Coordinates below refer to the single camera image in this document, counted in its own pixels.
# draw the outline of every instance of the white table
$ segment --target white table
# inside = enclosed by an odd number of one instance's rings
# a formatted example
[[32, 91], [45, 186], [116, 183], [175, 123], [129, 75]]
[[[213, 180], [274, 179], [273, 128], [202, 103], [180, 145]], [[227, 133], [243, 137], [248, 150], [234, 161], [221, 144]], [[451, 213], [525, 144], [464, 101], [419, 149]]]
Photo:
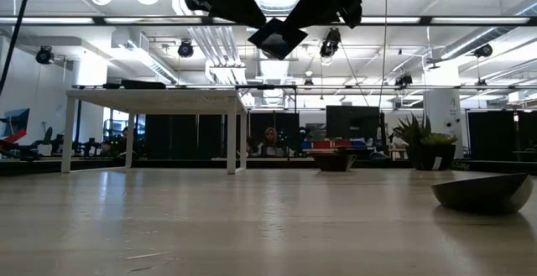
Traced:
[[[125, 167], [133, 163], [134, 118], [137, 114], [227, 114], [227, 173], [246, 169], [247, 110], [237, 91], [229, 90], [70, 90], [67, 95], [64, 153], [61, 172], [70, 172], [75, 100], [128, 113], [127, 156]], [[236, 168], [237, 114], [241, 116], [240, 168]]]

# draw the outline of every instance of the computer monitor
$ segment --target computer monitor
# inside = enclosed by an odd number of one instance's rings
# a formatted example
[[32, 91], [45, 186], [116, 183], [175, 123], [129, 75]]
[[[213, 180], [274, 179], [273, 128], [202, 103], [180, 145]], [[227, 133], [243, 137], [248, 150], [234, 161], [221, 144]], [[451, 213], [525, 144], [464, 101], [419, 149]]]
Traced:
[[326, 107], [326, 136], [328, 138], [372, 138], [374, 140], [379, 126], [379, 107]]

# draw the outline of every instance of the cable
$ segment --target cable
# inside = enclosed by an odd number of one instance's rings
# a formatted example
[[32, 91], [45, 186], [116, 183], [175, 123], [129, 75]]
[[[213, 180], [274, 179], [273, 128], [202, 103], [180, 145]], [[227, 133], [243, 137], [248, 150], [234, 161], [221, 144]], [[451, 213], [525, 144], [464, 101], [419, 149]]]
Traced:
[[17, 44], [18, 31], [23, 24], [24, 12], [26, 11], [26, 4], [28, 0], [23, 0], [20, 4], [20, 11], [18, 11], [17, 23], [15, 29], [11, 35], [11, 42], [9, 43], [8, 54], [6, 55], [6, 63], [3, 66], [2, 79], [0, 79], [0, 97], [2, 97], [3, 87], [6, 84], [8, 78], [9, 66], [11, 65], [11, 59], [13, 58], [13, 52], [15, 51], [15, 45]]
[[384, 80], [386, 80], [386, 43], [388, 43], [388, 0], [384, 0], [384, 51], [383, 51], [383, 80], [380, 83], [380, 96], [378, 97], [378, 107], [383, 102]]
[[366, 98], [366, 95], [363, 94], [362, 87], [360, 86], [360, 83], [358, 83], [358, 79], [356, 78], [356, 75], [354, 74], [354, 70], [352, 69], [351, 61], [349, 60], [349, 57], [347, 56], [347, 51], [345, 50], [345, 45], [343, 44], [343, 41], [341, 41], [340, 43], [341, 43], [341, 47], [343, 48], [343, 54], [345, 54], [347, 63], [349, 64], [349, 67], [351, 68], [352, 77], [354, 77], [354, 80], [356, 81], [356, 85], [358, 85], [358, 89], [360, 89], [360, 94], [362, 94], [363, 100], [365, 100], [366, 104], [369, 107], [368, 99]]

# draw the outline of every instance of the potted plant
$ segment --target potted plant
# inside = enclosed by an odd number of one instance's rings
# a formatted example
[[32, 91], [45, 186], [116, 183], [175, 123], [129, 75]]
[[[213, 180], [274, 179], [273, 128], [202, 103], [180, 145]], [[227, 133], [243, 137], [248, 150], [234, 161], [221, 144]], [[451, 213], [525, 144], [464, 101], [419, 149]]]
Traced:
[[407, 154], [410, 163], [417, 170], [448, 169], [455, 156], [454, 143], [457, 138], [444, 133], [432, 133], [428, 117], [420, 124], [415, 115], [412, 120], [399, 120], [394, 134], [403, 139], [409, 146]]

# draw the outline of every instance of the woman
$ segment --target woman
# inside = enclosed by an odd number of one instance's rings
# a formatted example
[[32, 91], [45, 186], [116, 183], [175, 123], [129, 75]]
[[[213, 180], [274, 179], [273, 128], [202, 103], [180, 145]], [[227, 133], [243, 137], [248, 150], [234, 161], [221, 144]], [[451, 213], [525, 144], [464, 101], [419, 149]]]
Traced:
[[265, 136], [263, 142], [258, 146], [257, 155], [271, 156], [271, 157], [285, 157], [285, 149], [277, 146], [278, 134], [276, 129], [267, 128], [265, 130]]

